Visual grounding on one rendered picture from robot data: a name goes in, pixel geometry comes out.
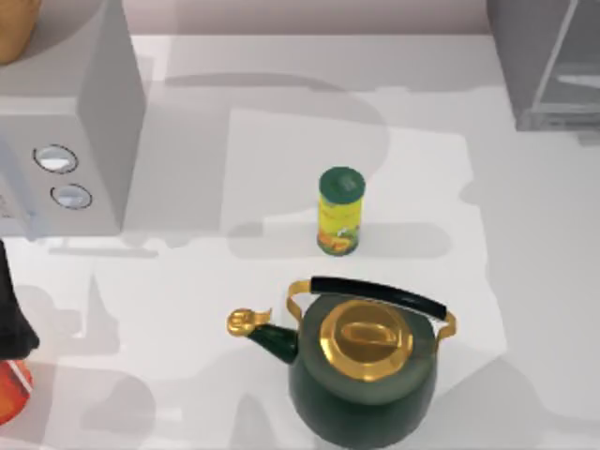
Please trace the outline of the green and gold kettle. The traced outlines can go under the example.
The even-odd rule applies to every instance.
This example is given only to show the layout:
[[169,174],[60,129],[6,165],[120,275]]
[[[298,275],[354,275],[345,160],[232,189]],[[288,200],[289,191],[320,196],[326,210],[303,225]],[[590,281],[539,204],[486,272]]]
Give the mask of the green and gold kettle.
[[457,332],[447,306],[380,283],[315,276],[290,285],[286,308],[294,329],[249,308],[234,310],[227,329],[287,364],[292,405],[314,434],[379,450],[418,428],[435,390],[440,344]]

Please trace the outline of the small microwave knob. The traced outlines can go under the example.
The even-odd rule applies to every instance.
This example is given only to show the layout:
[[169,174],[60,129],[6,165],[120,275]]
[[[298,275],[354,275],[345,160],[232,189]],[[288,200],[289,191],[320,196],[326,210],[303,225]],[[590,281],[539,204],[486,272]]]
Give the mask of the small microwave knob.
[[92,194],[81,185],[67,184],[51,189],[51,197],[59,206],[69,210],[82,210],[92,204]]

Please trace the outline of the pale microwave oven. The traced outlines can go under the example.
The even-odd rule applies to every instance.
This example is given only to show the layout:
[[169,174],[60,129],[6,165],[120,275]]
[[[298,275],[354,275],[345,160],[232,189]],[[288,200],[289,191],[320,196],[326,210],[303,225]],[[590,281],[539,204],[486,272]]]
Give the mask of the pale microwave oven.
[[[41,0],[26,52],[0,66],[0,238],[104,236],[121,231],[146,98],[123,0]],[[35,148],[59,144],[73,172],[41,169]],[[51,189],[78,184],[82,210]]]

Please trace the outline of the grey cabinet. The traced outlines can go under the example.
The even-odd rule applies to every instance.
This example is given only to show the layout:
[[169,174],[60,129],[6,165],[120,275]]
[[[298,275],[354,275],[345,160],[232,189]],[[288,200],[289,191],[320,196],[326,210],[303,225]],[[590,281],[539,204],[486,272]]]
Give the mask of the grey cabinet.
[[487,0],[516,129],[600,133],[600,0]]

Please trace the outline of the large microwave knob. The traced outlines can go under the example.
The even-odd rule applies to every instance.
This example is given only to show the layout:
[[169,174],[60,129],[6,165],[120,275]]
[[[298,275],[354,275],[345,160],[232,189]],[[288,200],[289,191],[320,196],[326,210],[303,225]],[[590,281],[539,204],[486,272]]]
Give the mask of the large microwave knob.
[[59,144],[35,148],[33,159],[41,169],[48,173],[71,173],[79,165],[77,156],[69,148]]

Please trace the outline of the orange rounded object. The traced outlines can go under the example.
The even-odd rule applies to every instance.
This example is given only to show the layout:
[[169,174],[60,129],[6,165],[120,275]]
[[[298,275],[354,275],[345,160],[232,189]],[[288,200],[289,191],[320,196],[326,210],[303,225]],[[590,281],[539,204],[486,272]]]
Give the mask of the orange rounded object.
[[17,60],[29,44],[41,0],[0,0],[0,65]]

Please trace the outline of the orange and red container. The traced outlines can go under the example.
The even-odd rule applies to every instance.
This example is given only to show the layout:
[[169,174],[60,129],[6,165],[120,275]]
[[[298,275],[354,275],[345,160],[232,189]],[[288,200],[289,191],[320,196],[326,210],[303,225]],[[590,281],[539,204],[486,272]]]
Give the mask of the orange and red container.
[[24,361],[0,361],[0,426],[24,409],[33,386],[32,374]]

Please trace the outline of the yellow can with green lid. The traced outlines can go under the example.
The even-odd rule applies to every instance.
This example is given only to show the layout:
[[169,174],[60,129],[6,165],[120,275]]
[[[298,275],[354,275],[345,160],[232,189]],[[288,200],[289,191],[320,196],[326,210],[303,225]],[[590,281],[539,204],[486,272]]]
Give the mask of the yellow can with green lid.
[[364,176],[351,167],[332,167],[321,175],[317,242],[323,252],[344,256],[357,248],[365,192]]

